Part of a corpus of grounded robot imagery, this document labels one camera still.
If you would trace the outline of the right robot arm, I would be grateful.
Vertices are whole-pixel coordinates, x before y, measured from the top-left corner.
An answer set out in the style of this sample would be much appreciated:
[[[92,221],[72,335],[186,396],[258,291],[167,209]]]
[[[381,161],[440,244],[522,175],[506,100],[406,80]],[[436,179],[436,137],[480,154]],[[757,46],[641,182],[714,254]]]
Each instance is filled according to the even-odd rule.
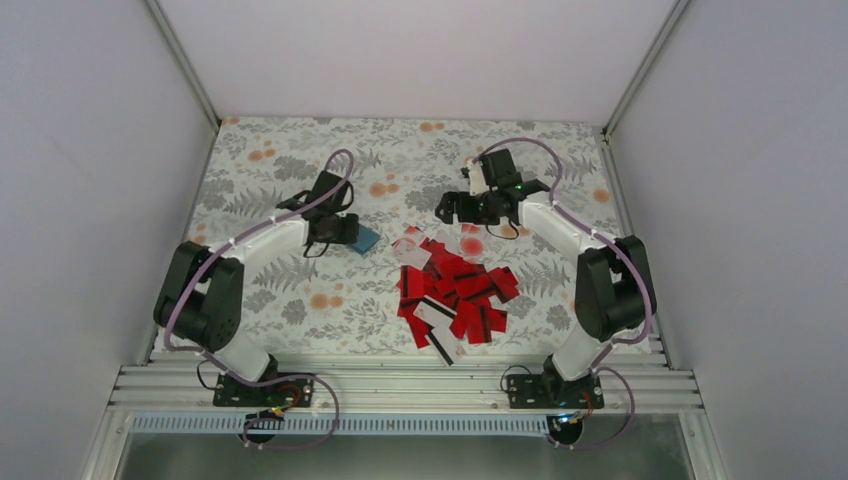
[[[491,147],[461,170],[465,191],[444,194],[436,217],[446,224],[496,225],[508,220],[554,247],[576,269],[578,327],[544,362],[541,391],[555,407],[580,393],[618,345],[637,345],[651,330],[656,312],[647,251],[636,236],[614,238],[580,219],[556,197],[555,186],[526,180],[510,151]]]

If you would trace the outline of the teal card holder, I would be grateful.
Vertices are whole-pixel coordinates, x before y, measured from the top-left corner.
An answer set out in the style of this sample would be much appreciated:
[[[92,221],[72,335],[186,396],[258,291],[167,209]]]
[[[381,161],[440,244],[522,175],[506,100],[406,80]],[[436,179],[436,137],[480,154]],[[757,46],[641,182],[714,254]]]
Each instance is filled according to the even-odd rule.
[[[380,240],[380,234],[376,231],[360,225],[356,240],[348,247],[359,255],[365,255],[372,250]]]

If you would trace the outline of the white card with black stripe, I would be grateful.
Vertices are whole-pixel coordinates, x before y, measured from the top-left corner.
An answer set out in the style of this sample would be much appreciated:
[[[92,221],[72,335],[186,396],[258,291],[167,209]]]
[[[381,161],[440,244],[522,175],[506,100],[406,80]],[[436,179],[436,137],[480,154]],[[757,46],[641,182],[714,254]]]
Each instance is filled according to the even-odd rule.
[[[463,345],[448,327],[432,327],[427,338],[446,366],[456,364],[459,359],[466,355]]]

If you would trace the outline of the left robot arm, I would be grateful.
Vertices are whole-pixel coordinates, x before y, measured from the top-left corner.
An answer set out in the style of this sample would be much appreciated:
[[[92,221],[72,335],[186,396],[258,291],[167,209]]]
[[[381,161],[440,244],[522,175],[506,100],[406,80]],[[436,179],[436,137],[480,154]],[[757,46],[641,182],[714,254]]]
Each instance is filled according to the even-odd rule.
[[[358,217],[347,211],[353,199],[348,178],[322,171],[311,189],[282,201],[272,216],[236,237],[211,246],[183,242],[155,303],[154,321],[239,380],[249,402],[270,402],[278,391],[277,363],[240,327],[244,285],[294,250],[354,244]]]

